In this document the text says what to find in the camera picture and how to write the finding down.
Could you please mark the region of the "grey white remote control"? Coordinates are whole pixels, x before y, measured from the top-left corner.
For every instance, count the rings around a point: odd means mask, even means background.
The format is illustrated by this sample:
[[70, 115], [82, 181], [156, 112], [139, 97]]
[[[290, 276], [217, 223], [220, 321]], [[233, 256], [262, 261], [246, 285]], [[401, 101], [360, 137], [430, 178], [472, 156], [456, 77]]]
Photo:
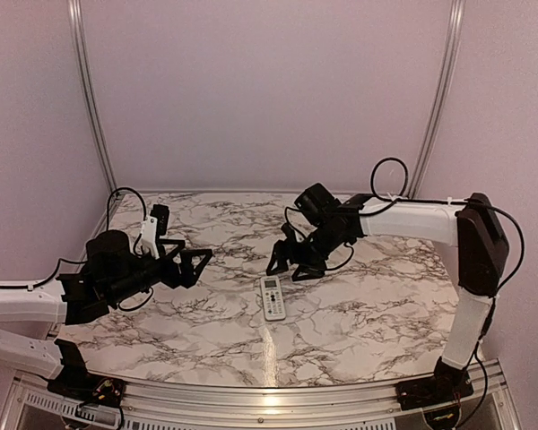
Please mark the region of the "grey white remote control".
[[278, 277], [260, 279], [264, 317], [268, 322], [283, 321], [287, 314], [282, 295], [282, 285]]

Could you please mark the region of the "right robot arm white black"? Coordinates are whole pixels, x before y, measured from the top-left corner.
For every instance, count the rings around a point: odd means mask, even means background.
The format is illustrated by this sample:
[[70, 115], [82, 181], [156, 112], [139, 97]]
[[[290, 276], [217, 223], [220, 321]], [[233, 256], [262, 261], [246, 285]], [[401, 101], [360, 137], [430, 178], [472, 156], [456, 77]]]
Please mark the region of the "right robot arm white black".
[[414, 202], [357, 193], [341, 202], [316, 183], [297, 197], [294, 206], [314, 231], [298, 239], [295, 229], [283, 224], [285, 237], [273, 246], [266, 269], [269, 276], [294, 266], [292, 280], [318, 280], [329, 270], [327, 260], [334, 250], [364, 237], [408, 237], [456, 248], [456, 315], [434, 374], [426, 383], [433, 400], [447, 400], [460, 388], [486, 332], [508, 259], [508, 238], [488, 197], [474, 193], [465, 201]]

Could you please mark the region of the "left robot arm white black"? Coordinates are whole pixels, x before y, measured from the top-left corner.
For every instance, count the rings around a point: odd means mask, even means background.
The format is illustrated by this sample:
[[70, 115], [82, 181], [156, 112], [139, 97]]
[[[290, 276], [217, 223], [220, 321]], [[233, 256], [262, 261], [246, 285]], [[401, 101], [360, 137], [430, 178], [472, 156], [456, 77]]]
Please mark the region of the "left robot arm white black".
[[[188, 249], [184, 241], [168, 240], [171, 250], [156, 255], [134, 254], [126, 233], [111, 229], [88, 241], [87, 260], [76, 273], [62, 273], [35, 284], [0, 284], [0, 323], [92, 323], [154, 285], [191, 288], [213, 252]], [[77, 399], [95, 391], [72, 342], [38, 340], [0, 328], [0, 366], [59, 382]]]

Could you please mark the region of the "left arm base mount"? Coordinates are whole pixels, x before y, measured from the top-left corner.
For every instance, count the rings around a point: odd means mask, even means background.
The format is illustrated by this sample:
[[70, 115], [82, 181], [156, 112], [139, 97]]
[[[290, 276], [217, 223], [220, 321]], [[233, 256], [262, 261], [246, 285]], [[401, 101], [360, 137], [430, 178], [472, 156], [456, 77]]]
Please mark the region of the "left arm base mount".
[[48, 390], [79, 400], [82, 404], [99, 404], [118, 408], [126, 388], [122, 379], [91, 373], [77, 346], [68, 340], [55, 340], [61, 353], [61, 371], [48, 378]]

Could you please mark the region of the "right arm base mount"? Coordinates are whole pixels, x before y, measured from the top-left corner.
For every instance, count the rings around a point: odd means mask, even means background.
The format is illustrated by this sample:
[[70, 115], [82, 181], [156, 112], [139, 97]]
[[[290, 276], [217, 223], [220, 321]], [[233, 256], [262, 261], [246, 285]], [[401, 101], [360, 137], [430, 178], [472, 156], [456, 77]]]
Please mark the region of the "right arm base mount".
[[395, 391], [402, 410], [458, 401], [474, 393], [467, 367], [457, 369], [445, 364], [442, 358], [435, 364], [432, 375], [399, 382]]

